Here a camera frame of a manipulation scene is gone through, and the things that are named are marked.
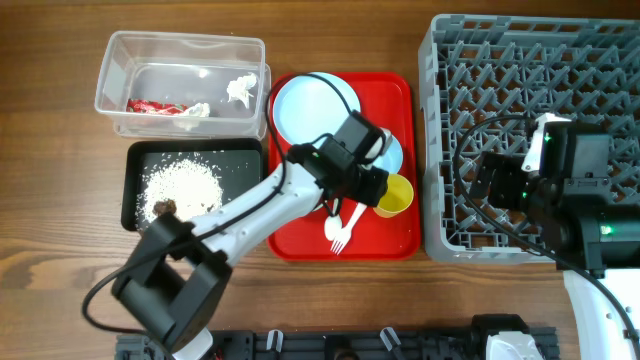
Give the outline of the brown food chunk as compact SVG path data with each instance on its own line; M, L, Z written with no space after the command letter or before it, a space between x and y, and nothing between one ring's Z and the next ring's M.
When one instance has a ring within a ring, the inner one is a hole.
M175 214L176 211L177 205L172 199L157 201L152 208L152 213L156 216L161 216L166 213Z

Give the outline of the black plastic tray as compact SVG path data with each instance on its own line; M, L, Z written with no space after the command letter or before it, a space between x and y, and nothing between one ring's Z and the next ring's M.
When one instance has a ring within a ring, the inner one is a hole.
M216 165L221 177L222 206L262 181L263 155L259 141L248 138L222 140L167 140L136 142L128 150L121 208L121 225L128 231L141 231L151 223L135 215L136 196L141 192L141 176L146 165L159 165L170 158L203 158Z

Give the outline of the white plastic fork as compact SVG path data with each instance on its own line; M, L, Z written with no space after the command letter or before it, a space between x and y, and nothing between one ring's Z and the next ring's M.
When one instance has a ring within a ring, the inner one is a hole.
M353 228L366 209L367 205L358 203L347 224L337 231L331 247L334 254L339 255L349 243Z

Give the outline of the light blue bowl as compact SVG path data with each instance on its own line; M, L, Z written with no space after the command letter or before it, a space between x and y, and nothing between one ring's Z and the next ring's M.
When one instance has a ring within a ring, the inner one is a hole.
M394 135L391 135L389 140L390 145L388 149L383 155L376 158L373 166L385 170L390 174L396 174L402 167L404 153L400 142Z

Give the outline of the red serving tray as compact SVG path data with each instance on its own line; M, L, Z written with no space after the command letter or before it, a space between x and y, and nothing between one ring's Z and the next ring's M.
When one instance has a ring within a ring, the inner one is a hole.
M390 72L342 72L338 75L358 96L363 115L387 128L399 141L403 159L399 174L415 186L416 150L411 90ZM271 252L288 262L395 261L412 256L420 247L421 215L417 199L392 218L369 208L355 224L345 249L338 255L324 235L327 212L315 211L280 228L268 238Z

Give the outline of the white plastic spoon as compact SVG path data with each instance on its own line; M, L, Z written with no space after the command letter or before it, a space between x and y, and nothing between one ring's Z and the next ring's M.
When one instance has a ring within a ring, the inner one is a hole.
M341 206L341 198L334 199L333 204L331 206L327 206L328 217L324 223L324 234L326 239L329 241L333 241L337 232L342 228L342 220L340 217Z

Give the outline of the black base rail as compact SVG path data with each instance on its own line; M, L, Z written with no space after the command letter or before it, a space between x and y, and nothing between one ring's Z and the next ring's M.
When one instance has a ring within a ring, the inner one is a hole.
M392 359L378 332L298 332L284 336L276 356L267 349L267 335L251 331L214 331L206 359L268 360L331 359L337 350L351 350L360 359ZM478 359L480 335L469 327L399 331L402 354L417 359ZM151 340L138 335L117 338L115 360L166 359Z

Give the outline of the white tissue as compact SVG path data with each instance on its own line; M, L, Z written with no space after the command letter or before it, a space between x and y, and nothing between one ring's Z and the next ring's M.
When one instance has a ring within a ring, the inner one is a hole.
M254 73L240 76L235 80L231 80L227 85L228 101L240 101L246 109L249 108L250 98L252 94L250 90L253 89L258 82L258 77Z
M200 118L207 118L210 113L211 108L208 103L197 103L177 114L173 124L178 128L190 131L200 125Z

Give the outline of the white rice pile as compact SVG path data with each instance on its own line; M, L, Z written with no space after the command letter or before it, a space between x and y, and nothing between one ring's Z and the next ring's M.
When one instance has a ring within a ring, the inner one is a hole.
M204 215L222 206L221 177L217 166L203 158L170 158L159 165L146 165L148 173L141 176L141 192L136 196L136 218L151 223L156 219L152 208L157 201L172 199L177 205L174 214L180 220Z

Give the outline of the red snack wrapper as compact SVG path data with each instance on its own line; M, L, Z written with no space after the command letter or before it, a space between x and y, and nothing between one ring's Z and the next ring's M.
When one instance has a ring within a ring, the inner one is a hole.
M177 115L184 113L186 105L162 103L143 99L129 99L126 111L132 113L155 114L155 115Z

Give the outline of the grey dishwasher rack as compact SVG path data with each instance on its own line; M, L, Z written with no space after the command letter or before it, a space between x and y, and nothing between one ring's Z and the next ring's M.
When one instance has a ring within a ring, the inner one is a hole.
M611 200L639 201L639 24L635 20L441 14L418 53L426 170L424 242L439 262L521 264L496 224L539 239L517 212L479 218L462 197L481 153L522 156L521 116L553 113L610 134Z

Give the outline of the yellow plastic cup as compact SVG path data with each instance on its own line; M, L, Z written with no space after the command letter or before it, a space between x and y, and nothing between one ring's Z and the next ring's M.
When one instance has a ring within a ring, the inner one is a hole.
M414 198L411 182L400 174L390 174L387 191L380 199L374 212L382 218L394 217L410 207Z

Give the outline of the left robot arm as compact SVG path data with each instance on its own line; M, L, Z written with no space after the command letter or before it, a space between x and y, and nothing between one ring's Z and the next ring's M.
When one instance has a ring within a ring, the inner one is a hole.
M383 140L294 145L269 177L223 207L186 222L159 216L116 276L112 295L169 358L203 358L213 346L207 323L239 260L326 200L377 205L388 174L373 162L385 150Z

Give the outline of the clear plastic bin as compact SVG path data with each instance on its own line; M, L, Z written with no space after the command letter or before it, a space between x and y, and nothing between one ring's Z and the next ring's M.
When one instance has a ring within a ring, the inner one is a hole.
M249 108L228 101L227 85L254 73ZM264 101L271 86L266 46L259 38L118 31L109 39L94 107L122 137L261 139L266 133ZM129 99L183 104L208 103L210 116L190 131L173 124L176 115L126 111Z

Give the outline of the light blue plate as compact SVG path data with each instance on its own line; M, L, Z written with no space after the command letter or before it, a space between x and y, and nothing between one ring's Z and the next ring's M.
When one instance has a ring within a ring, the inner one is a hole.
M334 134L349 114L342 99L351 110L361 111L359 98L346 81L330 73L314 75L327 79L341 96L315 77L299 76L288 81L276 95L273 112L276 130L290 145Z

